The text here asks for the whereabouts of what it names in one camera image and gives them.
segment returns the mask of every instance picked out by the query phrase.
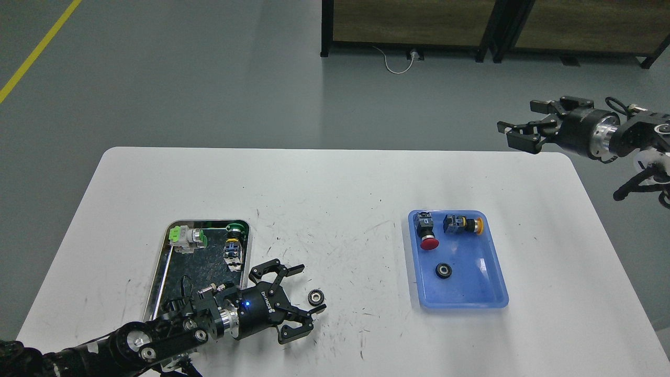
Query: scratch mark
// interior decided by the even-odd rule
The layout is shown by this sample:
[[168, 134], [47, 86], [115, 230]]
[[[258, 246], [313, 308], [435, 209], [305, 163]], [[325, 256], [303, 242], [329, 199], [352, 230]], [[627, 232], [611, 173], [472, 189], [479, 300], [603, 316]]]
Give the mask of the scratch mark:
[[123, 294], [123, 298], [124, 298], [125, 301], [123, 303], [123, 312], [121, 313], [121, 324], [123, 324], [123, 317], [125, 316], [125, 309], [126, 309], [126, 307], [128, 307], [128, 286], [130, 285], [130, 280], [131, 279], [128, 279], [128, 281], [126, 282], [126, 289], [125, 289], [125, 293]]
[[371, 231], [371, 230], [373, 230], [373, 229], [375, 229], [375, 228], [377, 228], [377, 227], [380, 227], [380, 226], [382, 226], [382, 225], [384, 225], [384, 224], [386, 224], [386, 223], [390, 223], [390, 222], [391, 222], [391, 220], [382, 221], [382, 222], [380, 222], [379, 224], [377, 224], [377, 225], [375, 225], [375, 226], [373, 226], [373, 227], [370, 227], [370, 228], [366, 229], [363, 233], [365, 233], [365, 232], [367, 232], [367, 231]]

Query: cable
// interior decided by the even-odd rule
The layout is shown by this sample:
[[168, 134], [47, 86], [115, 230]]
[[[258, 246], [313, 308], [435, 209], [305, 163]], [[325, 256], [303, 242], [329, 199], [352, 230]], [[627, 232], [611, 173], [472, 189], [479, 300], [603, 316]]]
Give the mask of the cable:
[[659, 195], [659, 203], [667, 209], [670, 209], [670, 195], [668, 194], [668, 187], [670, 184], [666, 184], [665, 188]]
[[381, 52], [381, 54], [384, 56], [384, 65], [386, 66], [386, 69], [387, 69], [389, 72], [391, 72], [391, 73], [393, 73], [393, 74], [403, 74], [403, 73], [407, 72], [410, 68], [412, 68], [412, 64], [414, 63], [414, 54], [411, 54], [411, 60], [409, 61], [409, 66], [407, 66], [407, 68], [405, 68], [404, 71], [402, 71], [402, 72], [395, 72], [394, 70], [391, 70], [391, 69], [389, 68], [389, 63], [386, 61], [386, 54], [384, 54], [384, 52], [383, 52], [382, 50], [378, 49], [376, 46], [373, 46], [373, 47], [376, 48], [379, 52]]
[[607, 97], [605, 98], [605, 103], [610, 107], [610, 109], [616, 111], [619, 114], [625, 115], [626, 119], [630, 119], [630, 111], [628, 111], [628, 107], [626, 107], [623, 102], [614, 97]]

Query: metal tray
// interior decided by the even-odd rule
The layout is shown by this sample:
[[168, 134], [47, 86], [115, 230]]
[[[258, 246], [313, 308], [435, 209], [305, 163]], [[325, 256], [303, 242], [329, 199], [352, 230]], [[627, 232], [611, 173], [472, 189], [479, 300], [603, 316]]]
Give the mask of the metal tray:
[[[240, 260], [243, 265], [238, 272], [228, 268], [222, 254], [227, 233], [224, 229], [230, 223], [241, 223], [247, 227], [247, 236], [241, 241], [243, 252]], [[193, 254], [174, 252], [168, 241], [168, 233], [172, 227], [177, 225], [202, 228], [208, 238], [208, 245], [197, 249]], [[170, 224], [163, 237], [163, 245], [158, 256], [143, 320], [150, 321], [156, 318], [161, 314], [162, 303], [182, 296], [181, 286], [184, 275], [188, 276], [191, 281], [191, 284], [185, 285], [191, 286], [193, 291], [212, 283], [218, 285], [223, 282], [233, 282], [240, 289], [246, 288], [247, 281], [244, 276], [249, 261], [250, 244], [251, 230], [249, 224], [244, 220], [185, 220]]]

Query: red push button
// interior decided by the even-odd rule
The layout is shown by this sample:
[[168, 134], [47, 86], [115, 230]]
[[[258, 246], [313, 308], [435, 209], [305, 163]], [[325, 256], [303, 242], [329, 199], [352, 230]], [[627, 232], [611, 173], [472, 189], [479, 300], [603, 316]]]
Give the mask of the red push button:
[[421, 241], [421, 249], [433, 250], [439, 244], [440, 241], [436, 240], [435, 238], [426, 238], [425, 240]]

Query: yellow floor line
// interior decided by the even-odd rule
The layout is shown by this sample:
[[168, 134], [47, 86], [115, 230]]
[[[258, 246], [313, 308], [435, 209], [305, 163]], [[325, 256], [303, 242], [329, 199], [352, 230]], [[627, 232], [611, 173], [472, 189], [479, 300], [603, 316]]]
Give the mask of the yellow floor line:
[[14, 75], [7, 81], [7, 84], [0, 90], [0, 103], [2, 103], [5, 98], [9, 95], [12, 89], [16, 86], [16, 84], [21, 80], [21, 77], [28, 71], [31, 65], [35, 62], [35, 60], [38, 58], [38, 56], [44, 51], [44, 48], [46, 48], [46, 45], [51, 42], [52, 39], [54, 39], [54, 36], [56, 33], [58, 33], [58, 30], [63, 26], [65, 21], [70, 18], [70, 15], [72, 12], [74, 12], [75, 9], [79, 6], [79, 3], [81, 3], [82, 0], [73, 0], [73, 2], [68, 6], [67, 9], [65, 9], [65, 12], [60, 16], [58, 21], [51, 27], [49, 32], [42, 38], [42, 41], [35, 47], [35, 50], [30, 53], [30, 55], [25, 59], [25, 62], [21, 64], [19, 69], [16, 70]]

